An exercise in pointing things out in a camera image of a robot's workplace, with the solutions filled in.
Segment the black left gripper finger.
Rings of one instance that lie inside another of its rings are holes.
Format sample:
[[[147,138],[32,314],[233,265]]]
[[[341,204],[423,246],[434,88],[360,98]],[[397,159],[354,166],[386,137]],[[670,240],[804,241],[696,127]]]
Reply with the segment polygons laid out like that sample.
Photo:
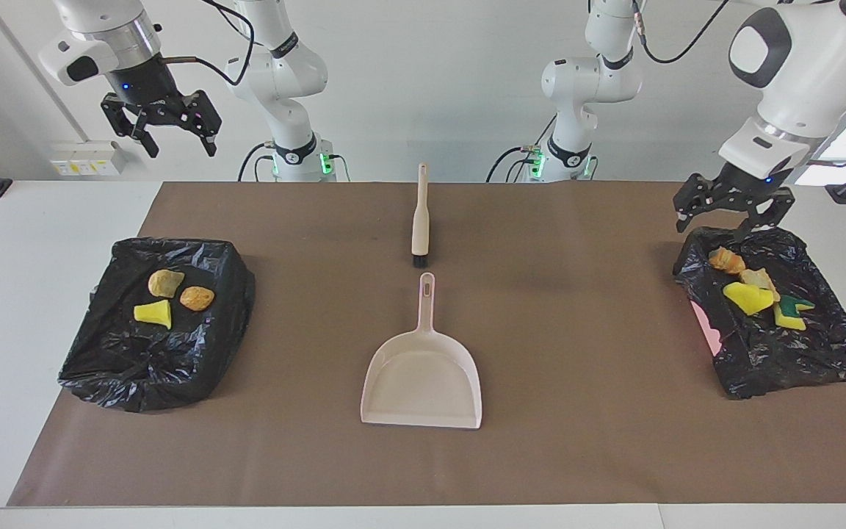
[[[795,195],[788,187],[780,187],[771,197],[750,198],[741,195],[735,202],[736,211],[748,216],[736,228],[733,238],[742,242],[753,232],[775,228],[788,214],[789,208],[795,204]]]
[[[721,195],[718,179],[708,179],[699,173],[692,173],[673,198],[677,212],[676,230],[685,232],[696,215],[702,215],[719,208],[716,204]]]

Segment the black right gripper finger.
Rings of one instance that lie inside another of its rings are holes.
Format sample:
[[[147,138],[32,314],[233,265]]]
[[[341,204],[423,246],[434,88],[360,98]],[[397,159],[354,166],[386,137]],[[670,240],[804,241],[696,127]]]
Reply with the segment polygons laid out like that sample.
[[[125,104],[117,94],[107,93],[101,101],[101,109],[118,137],[130,137],[144,148],[150,158],[158,157],[160,148],[151,133],[145,130],[149,124],[148,115],[140,107],[134,107],[137,111],[137,120],[131,121],[126,114],[130,105]]]
[[[216,154],[215,140],[222,126],[222,118],[204,90],[197,90],[190,95],[177,93],[152,101],[151,124],[175,126],[188,131],[199,138],[209,157]]]

